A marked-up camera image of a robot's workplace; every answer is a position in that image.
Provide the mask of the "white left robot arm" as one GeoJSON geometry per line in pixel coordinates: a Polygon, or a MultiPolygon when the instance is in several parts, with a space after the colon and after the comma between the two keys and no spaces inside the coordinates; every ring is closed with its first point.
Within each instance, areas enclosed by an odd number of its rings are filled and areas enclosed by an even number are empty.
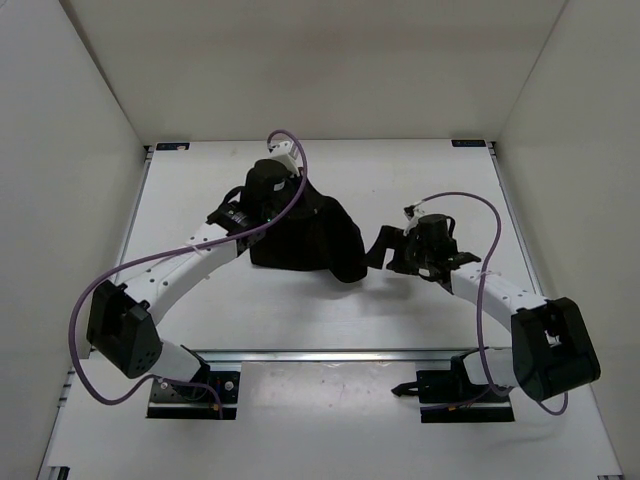
{"type": "Polygon", "coordinates": [[[308,183],[306,166],[257,161],[238,201],[229,193],[186,243],[147,260],[147,269],[120,284],[93,289],[86,338],[125,377],[164,381],[188,398],[214,390],[209,365],[195,352],[161,338],[158,325],[173,306],[215,270],[262,240],[291,212],[308,183]]]}

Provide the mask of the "black skirt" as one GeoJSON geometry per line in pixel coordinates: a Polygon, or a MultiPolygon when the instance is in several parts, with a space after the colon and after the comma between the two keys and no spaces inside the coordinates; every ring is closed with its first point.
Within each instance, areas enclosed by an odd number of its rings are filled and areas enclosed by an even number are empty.
{"type": "Polygon", "coordinates": [[[288,271],[328,270],[342,283],[367,276],[361,230],[340,202],[310,182],[295,206],[250,249],[253,265],[288,271]]]}

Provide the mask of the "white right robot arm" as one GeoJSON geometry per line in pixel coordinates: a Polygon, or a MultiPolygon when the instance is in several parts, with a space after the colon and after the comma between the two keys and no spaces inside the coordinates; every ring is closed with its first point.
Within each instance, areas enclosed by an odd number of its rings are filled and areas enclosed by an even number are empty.
{"type": "Polygon", "coordinates": [[[476,347],[452,357],[449,371],[436,383],[465,401],[490,385],[519,388],[544,401],[598,380],[601,366],[579,306],[484,271],[478,256],[459,251],[454,229],[454,219],[443,214],[414,217],[405,229],[384,225],[364,257],[369,267],[440,285],[510,334],[507,348],[476,347]]]}

